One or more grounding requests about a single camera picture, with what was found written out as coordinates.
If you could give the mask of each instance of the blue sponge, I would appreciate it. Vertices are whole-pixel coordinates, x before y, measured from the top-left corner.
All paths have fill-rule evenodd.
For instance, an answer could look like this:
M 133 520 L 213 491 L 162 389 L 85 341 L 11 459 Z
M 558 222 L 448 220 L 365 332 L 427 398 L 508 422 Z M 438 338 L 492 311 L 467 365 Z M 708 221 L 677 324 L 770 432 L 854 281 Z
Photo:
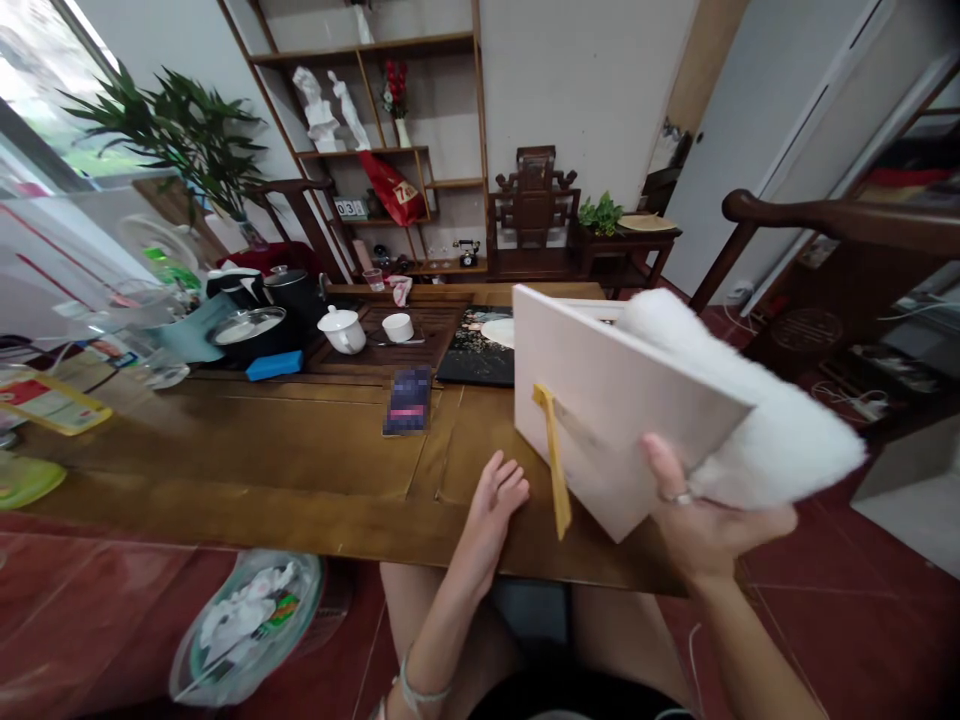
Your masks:
M 299 372 L 302 367 L 302 350 L 280 353 L 279 355 L 267 355 L 250 363 L 250 367 L 247 368 L 247 377 L 251 380 L 266 380 L 268 377 Z

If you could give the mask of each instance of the white lidded cup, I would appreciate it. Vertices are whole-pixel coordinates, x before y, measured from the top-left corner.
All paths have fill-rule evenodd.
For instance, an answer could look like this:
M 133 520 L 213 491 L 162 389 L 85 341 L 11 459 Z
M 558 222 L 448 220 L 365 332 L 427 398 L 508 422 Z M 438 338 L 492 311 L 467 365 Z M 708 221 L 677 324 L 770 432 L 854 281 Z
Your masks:
M 367 336 L 360 327 L 360 316 L 353 310 L 337 310 L 330 305 L 317 327 L 327 336 L 333 349 L 344 355 L 356 355 L 367 344 Z
M 385 317 L 383 329 L 390 342 L 406 342 L 413 337 L 413 321 L 406 313 L 394 313 Z

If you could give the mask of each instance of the plastic bag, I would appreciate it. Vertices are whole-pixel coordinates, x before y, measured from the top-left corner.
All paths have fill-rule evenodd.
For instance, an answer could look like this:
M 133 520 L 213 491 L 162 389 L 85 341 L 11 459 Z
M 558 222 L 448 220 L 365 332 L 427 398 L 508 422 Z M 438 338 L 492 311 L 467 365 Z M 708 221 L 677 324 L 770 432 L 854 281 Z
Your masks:
M 293 579 L 284 600 L 296 609 L 275 632 L 248 638 L 224 656 L 211 661 L 210 648 L 201 647 L 203 622 L 214 606 L 248 585 L 261 570 L 293 565 Z M 236 705 L 250 697 L 293 651 L 310 626 L 320 602 L 324 568 L 316 555 L 278 550 L 250 550 L 240 553 L 233 572 L 187 631 L 170 671 L 170 697 L 184 705 L 222 707 Z
M 397 225 L 409 227 L 426 214 L 423 195 L 403 175 L 369 150 L 360 153 L 360 162 L 367 171 L 377 197 Z

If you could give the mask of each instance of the white teapot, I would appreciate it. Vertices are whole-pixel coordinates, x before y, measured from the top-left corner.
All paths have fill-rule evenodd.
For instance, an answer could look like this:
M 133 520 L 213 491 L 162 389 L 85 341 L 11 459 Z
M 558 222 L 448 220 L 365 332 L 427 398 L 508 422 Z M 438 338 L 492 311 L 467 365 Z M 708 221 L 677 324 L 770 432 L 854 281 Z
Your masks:
M 360 316 L 353 310 L 337 310 L 329 305 L 317 327 L 327 336 L 333 349 L 344 355 L 356 355 L 367 344 L 367 336 L 360 327 Z

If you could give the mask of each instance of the green plant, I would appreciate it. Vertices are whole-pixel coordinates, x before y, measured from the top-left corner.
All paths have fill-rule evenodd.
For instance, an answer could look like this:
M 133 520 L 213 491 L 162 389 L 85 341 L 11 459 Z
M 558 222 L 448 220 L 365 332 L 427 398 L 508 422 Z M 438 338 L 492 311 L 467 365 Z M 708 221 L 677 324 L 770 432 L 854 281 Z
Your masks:
M 595 235 L 610 237 L 617 231 L 617 222 L 623 217 L 623 205 L 614 205 L 608 190 L 594 205 L 588 197 L 580 206 L 580 225 Z
M 161 91 L 141 90 L 120 66 L 110 81 L 100 81 L 106 95 L 96 103 L 63 93 L 79 107 L 64 108 L 74 117 L 96 124 L 85 137 L 113 134 L 100 152 L 126 144 L 130 150 L 153 162 L 148 168 L 171 168 L 185 181 L 191 198 L 211 201 L 234 220 L 244 220 L 246 186 L 260 180 L 255 154 L 265 150 L 244 130 L 263 122 L 241 110 L 242 100 L 226 102 L 217 91 L 205 90 L 195 80 L 163 69 L 157 75 Z M 161 186 L 165 190 L 175 178 Z M 190 203 L 190 219 L 194 204 Z

